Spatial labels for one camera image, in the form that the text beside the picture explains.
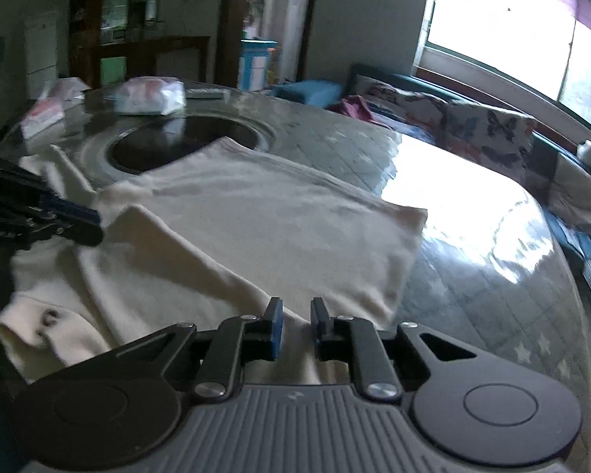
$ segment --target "wooden desk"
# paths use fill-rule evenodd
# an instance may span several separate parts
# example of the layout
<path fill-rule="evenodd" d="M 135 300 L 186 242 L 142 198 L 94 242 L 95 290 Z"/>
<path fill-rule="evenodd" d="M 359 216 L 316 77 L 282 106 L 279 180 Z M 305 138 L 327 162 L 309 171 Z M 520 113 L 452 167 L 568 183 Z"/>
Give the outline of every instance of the wooden desk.
<path fill-rule="evenodd" d="M 170 36 L 145 39 L 130 43 L 103 45 L 91 50 L 93 77 L 96 87 L 101 86 L 101 59 L 124 56 L 127 62 L 127 77 L 154 76 L 159 53 L 177 50 L 199 50 L 199 81 L 206 83 L 208 76 L 208 36 Z"/>

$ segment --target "tissue box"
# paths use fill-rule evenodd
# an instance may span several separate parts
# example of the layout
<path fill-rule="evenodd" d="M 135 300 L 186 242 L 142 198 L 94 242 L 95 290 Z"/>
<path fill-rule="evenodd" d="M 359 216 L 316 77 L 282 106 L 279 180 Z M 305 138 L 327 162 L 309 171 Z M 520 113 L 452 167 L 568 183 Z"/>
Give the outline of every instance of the tissue box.
<path fill-rule="evenodd" d="M 169 115 L 186 107 L 184 84 L 177 78 L 132 78 L 118 89 L 115 109 L 129 115 Z"/>
<path fill-rule="evenodd" d="M 22 119 L 20 126 L 24 139 L 35 137 L 39 132 L 63 119 L 63 104 L 58 97 L 46 97 L 35 103 Z"/>
<path fill-rule="evenodd" d="M 48 95 L 60 99 L 63 109 L 68 110 L 82 104 L 85 99 L 83 91 L 91 89 L 92 87 L 83 83 L 80 78 L 61 78 L 55 82 Z"/>

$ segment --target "pillow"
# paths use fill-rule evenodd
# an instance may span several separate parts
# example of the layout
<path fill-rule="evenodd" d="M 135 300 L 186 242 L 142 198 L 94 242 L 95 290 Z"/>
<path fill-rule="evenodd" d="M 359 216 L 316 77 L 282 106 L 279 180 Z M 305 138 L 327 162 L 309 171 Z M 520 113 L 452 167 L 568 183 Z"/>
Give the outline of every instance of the pillow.
<path fill-rule="evenodd" d="M 366 76 L 357 76 L 355 93 L 370 103 L 375 112 L 382 108 L 398 117 L 401 122 L 418 126 L 434 137 L 442 135 L 447 103 L 439 97 L 402 91 Z"/>
<path fill-rule="evenodd" d="M 450 102 L 446 111 L 446 149 L 522 183 L 536 120 L 495 106 Z"/>
<path fill-rule="evenodd" d="M 570 227 L 591 235 L 591 175 L 562 155 L 558 155 L 550 186 L 548 210 Z"/>

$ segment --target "window frame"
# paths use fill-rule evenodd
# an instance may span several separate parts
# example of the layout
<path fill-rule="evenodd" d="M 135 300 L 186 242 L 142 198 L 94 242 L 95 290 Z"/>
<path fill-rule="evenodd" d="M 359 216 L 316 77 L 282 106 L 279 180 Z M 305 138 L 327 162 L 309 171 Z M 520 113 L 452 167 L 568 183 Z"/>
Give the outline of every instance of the window frame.
<path fill-rule="evenodd" d="M 515 85 L 518 85 L 519 87 L 522 87 L 522 88 L 530 91 L 535 96 L 538 96 L 541 99 L 547 101 L 548 103 L 551 103 L 553 106 L 555 106 L 556 108 L 558 108 L 562 112 L 566 113 L 571 118 L 575 119 L 579 124 L 582 124 L 585 128 L 587 128 L 589 131 L 591 131 L 591 123 L 589 121 L 587 121 L 585 118 L 581 117 L 580 115 L 575 113 L 573 110 L 571 110 L 569 107 L 565 106 L 563 103 L 560 102 L 560 98 L 563 95 L 564 90 L 565 90 L 565 85 L 566 85 L 566 81 L 567 81 L 567 72 L 569 71 L 569 63 L 571 62 L 572 50 L 574 48 L 575 28 L 576 28 L 576 23 L 577 23 L 576 20 L 574 21 L 574 30 L 572 32 L 572 40 L 569 43 L 569 56 L 567 57 L 567 63 L 565 64 L 565 71 L 563 72 L 563 78 L 562 78 L 562 82 L 560 85 L 560 90 L 558 91 L 558 97 L 556 99 L 552 99 L 551 97 L 546 96 L 545 94 L 537 91 L 536 89 L 532 88 L 531 86 L 527 85 L 526 83 L 522 82 L 521 80 L 517 80 L 517 78 L 514 78 L 514 77 L 510 76 L 509 74 L 506 74 L 503 71 L 500 71 L 499 69 L 497 69 L 495 67 L 492 67 L 491 65 L 485 64 L 482 61 L 477 60 L 476 58 L 472 58 L 471 56 L 465 55 L 464 53 L 456 52 L 455 50 L 450 50 L 449 48 L 446 48 L 444 46 L 440 46 L 435 43 L 432 43 L 429 40 L 429 36 L 431 34 L 431 25 L 433 23 L 433 15 L 435 13 L 436 1 L 437 0 L 433 0 L 433 5 L 432 5 L 432 9 L 431 9 L 431 16 L 429 17 L 429 25 L 427 26 L 426 47 L 431 48 L 432 50 L 437 50 L 437 51 L 440 51 L 443 53 L 447 53 L 448 55 L 451 55 L 451 56 L 455 56 L 456 58 L 459 58 L 461 60 L 465 60 L 466 62 L 476 65 L 477 67 L 480 67 L 482 69 L 485 69 L 486 71 L 492 72 L 493 74 L 496 74 L 500 77 L 505 78 L 509 82 L 514 83 Z"/>

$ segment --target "ribbed gray plate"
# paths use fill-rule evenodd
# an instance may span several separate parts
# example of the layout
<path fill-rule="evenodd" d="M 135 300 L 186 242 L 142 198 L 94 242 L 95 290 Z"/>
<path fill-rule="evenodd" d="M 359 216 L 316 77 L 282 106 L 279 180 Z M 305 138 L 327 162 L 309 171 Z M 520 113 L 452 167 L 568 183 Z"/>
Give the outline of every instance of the ribbed gray plate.
<path fill-rule="evenodd" d="M 57 470 L 39 463 L 22 473 Z M 461 473 L 482 471 L 441 454 L 398 409 L 350 386 L 245 386 L 200 406 L 160 449 L 117 473 Z M 565 473 L 558 462 L 527 471 Z"/>

